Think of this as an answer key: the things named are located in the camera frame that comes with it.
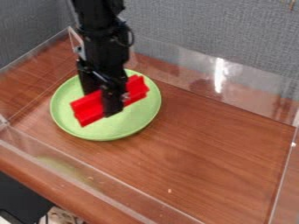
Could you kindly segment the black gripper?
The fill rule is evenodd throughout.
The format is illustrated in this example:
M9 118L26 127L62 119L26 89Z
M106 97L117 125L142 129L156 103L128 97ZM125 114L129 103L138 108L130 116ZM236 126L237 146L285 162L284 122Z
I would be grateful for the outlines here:
M77 61L78 81L84 95L101 90L104 117L124 108L126 74L124 64L134 34L120 18L124 0L70 0L82 37L82 55Z

